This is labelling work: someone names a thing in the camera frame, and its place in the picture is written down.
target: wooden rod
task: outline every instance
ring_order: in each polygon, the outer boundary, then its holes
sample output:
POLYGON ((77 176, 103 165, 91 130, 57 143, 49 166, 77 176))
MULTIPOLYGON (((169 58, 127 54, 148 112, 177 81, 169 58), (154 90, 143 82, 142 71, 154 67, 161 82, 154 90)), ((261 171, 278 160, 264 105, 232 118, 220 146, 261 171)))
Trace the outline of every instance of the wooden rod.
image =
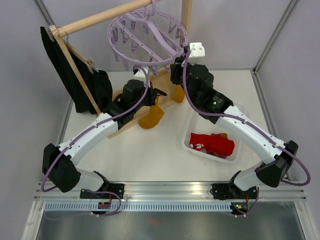
MULTIPOLYGON (((111 8, 109 10, 100 12, 98 14, 86 17, 84 19, 81 19, 79 21, 75 21, 73 23, 70 23, 68 25, 63 26, 64 30, 68 33, 68 35, 79 32, 83 29, 89 28, 91 26, 100 24, 104 21, 116 18, 120 15, 126 14, 128 12, 132 12, 133 10, 146 7, 149 4, 152 3, 152 0, 134 0, 128 3, 125 3, 120 6, 116 6, 114 8, 111 8)), ((61 37, 66 36, 66 32, 58 28, 59 35, 61 37)))
POLYGON ((87 95, 87 97, 89 98, 91 104, 93 105, 96 113, 99 115, 101 114, 101 111, 94 99, 94 97, 92 96, 88 86, 86 85, 85 80, 83 79, 83 77, 81 76, 72 56, 70 55, 70 52, 68 51, 67 46, 65 45, 64 40, 62 39, 62 37, 59 35, 56 26, 51 25, 50 26, 50 30, 52 32, 53 37, 55 38, 56 42, 59 44, 59 47, 61 48, 65 58, 67 59, 68 63, 70 64, 70 67, 72 68, 76 78, 78 79, 79 83, 81 84, 85 94, 87 95))
POLYGON ((182 0, 181 24, 184 26, 186 33, 190 33, 191 10, 193 0, 182 0))

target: white connector block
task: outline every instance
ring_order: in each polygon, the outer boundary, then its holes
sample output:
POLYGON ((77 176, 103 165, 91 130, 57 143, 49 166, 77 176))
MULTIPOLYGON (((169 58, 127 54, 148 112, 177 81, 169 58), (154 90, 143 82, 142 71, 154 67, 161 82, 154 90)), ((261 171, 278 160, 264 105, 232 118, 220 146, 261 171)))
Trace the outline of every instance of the white connector block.
POLYGON ((189 47, 191 53, 188 62, 190 64, 197 64, 199 60, 206 55, 205 48, 202 46, 201 42, 191 42, 189 47))

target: white table surface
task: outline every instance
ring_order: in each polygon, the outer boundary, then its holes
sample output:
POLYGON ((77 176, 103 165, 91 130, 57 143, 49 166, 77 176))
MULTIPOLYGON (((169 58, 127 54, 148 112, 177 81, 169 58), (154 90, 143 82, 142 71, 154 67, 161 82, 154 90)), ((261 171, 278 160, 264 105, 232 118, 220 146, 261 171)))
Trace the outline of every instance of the white table surface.
MULTIPOLYGON (((247 106, 248 116, 267 129, 249 70, 211 71, 214 88, 234 102, 247 106)), ((130 79, 129 72, 108 73, 110 79, 130 79)), ((183 130, 193 110, 187 100, 164 110, 160 123, 145 130, 135 125, 112 139, 104 139, 77 166, 98 171, 109 181, 228 181, 237 171, 260 160, 245 144, 240 159, 228 164, 198 156, 182 148, 183 130)), ((89 113, 72 107, 64 140, 68 140, 95 120, 89 113)))

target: gray floor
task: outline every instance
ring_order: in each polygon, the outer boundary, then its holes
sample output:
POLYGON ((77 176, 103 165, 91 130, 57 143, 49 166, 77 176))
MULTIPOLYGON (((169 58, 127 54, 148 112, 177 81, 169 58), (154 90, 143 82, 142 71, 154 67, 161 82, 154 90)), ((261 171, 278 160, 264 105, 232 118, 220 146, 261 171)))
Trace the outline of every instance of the gray floor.
MULTIPOLYGON (((75 212, 47 212, 51 218, 75 212)), ((37 240, 304 240, 292 203, 259 203, 246 218, 216 212, 121 212, 42 219, 37 240)))

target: white wall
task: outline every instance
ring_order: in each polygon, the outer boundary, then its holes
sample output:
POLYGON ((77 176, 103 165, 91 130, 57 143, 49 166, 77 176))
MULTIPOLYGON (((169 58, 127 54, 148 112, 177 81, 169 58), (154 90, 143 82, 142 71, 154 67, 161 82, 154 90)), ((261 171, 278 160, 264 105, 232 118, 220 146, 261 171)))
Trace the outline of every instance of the white wall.
MULTIPOLYGON (((130 0, 43 0, 55 24, 64 26, 130 0)), ((194 0, 190 40, 203 42, 209 68, 253 68, 290 0, 194 0)), ((162 0, 156 9, 180 19, 182 0, 162 0)), ((107 30, 111 21, 70 36, 72 45, 100 69, 123 71, 114 60, 107 30)))
POLYGON ((0 233, 22 236, 44 147, 56 143, 68 102, 43 47, 32 0, 0 3, 0 233))
MULTIPOLYGON (((320 226, 320 1, 300 1, 259 71, 279 136, 299 144, 311 173, 304 188, 320 226)), ((305 180, 294 163, 293 175, 305 180)))

